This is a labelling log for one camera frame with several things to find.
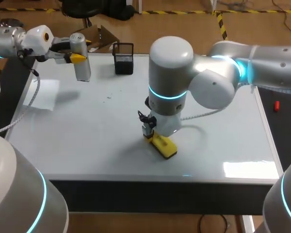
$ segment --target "yellow black hazard tape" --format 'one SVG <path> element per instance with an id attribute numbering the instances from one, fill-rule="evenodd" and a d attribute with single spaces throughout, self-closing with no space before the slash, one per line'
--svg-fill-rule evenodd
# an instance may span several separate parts
<path id="1" fill-rule="evenodd" d="M 188 15 L 188 14 L 213 14 L 213 13 L 291 13 L 291 10 L 264 10 L 264 11 L 142 11 L 143 15 Z"/>
<path id="2" fill-rule="evenodd" d="M 0 7 L 0 11 L 40 11 L 52 13 L 60 11 L 59 8 L 4 8 Z M 188 15 L 188 14 L 213 14 L 213 13 L 291 13 L 291 10 L 264 10 L 264 11 L 142 11 L 143 15 Z"/>
<path id="3" fill-rule="evenodd" d="M 40 11 L 40 12 L 46 12 L 46 13 L 52 13 L 55 11 L 60 11 L 58 8 L 3 8 L 0 7 L 0 11 Z"/>
<path id="4" fill-rule="evenodd" d="M 254 10 L 248 10 L 248 11 L 215 11 L 215 13 L 291 13 L 291 10 L 264 10 L 264 11 L 254 11 Z"/>
<path id="5" fill-rule="evenodd" d="M 210 11 L 142 11 L 143 15 L 188 15 L 188 14 L 209 14 Z"/>
<path id="6" fill-rule="evenodd" d="M 220 27 L 220 31 L 221 31 L 221 35 L 222 35 L 223 40 L 228 40 L 221 13 L 217 13 L 217 20 L 219 23 L 219 27 Z"/>

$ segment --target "robotic arm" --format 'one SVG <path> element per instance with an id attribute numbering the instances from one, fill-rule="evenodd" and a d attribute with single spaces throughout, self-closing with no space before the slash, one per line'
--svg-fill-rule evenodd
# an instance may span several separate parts
<path id="1" fill-rule="evenodd" d="M 25 32 L 19 27 L 0 27 L 0 58 L 34 56 L 39 62 L 55 59 L 58 64 L 73 63 L 78 81 L 90 81 L 86 39 L 81 33 L 70 37 L 54 37 L 50 29 L 41 25 Z"/>
<path id="2" fill-rule="evenodd" d="M 149 116 L 139 113 L 144 135 L 154 132 L 155 136 L 157 132 L 169 137 L 181 128 L 180 112 L 187 91 L 206 108 L 224 109 L 242 84 L 291 94 L 291 47 L 222 41 L 213 45 L 207 56 L 200 56 L 184 39 L 158 39 L 149 59 L 149 96 L 145 103 L 151 112 Z M 263 217 L 256 233 L 291 233 L 291 165 L 267 194 Z"/>
<path id="3" fill-rule="evenodd" d="M 239 84 L 251 84 L 291 94 L 291 47 L 249 46 L 230 41 L 213 45 L 207 56 L 174 36 L 155 41 L 149 59 L 149 96 L 152 129 L 169 137 L 181 128 L 180 112 L 187 91 L 209 109 L 226 108 Z"/>

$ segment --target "yellow block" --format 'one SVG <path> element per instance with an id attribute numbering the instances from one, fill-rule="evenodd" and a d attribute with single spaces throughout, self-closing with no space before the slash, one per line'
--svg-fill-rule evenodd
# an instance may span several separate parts
<path id="1" fill-rule="evenodd" d="M 79 55 L 79 54 L 75 54 L 75 53 L 71 54 L 71 56 L 70 56 L 71 63 L 73 63 L 73 64 L 78 64 L 80 62 L 84 62 L 84 61 L 86 61 L 86 59 L 87 59 L 86 57 Z"/>
<path id="2" fill-rule="evenodd" d="M 165 159 L 170 159 L 177 153 L 177 146 L 168 138 L 163 137 L 154 131 L 152 140 L 147 139 L 160 152 Z"/>

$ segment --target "white tabletop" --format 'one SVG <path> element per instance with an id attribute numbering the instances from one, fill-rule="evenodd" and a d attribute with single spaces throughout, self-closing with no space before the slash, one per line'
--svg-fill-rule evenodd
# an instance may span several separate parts
<path id="1" fill-rule="evenodd" d="M 48 179 L 274 183 L 282 168 L 256 88 L 244 86 L 212 116 L 184 121 L 171 136 L 169 160 L 143 139 L 137 111 L 148 114 L 148 56 L 134 56 L 134 74 L 116 76 L 111 54 L 91 54 L 89 83 L 72 65 L 37 64 L 41 88 L 7 139 Z M 16 110 L 36 87 L 30 83 Z M 182 116 L 208 112 L 188 94 Z"/>

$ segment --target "black mesh pen holder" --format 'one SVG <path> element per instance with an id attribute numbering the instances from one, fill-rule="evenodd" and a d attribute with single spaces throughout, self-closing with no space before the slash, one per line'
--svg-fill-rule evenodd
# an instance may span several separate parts
<path id="1" fill-rule="evenodd" d="M 112 55 L 116 74 L 130 75 L 134 72 L 134 44 L 114 43 Z"/>

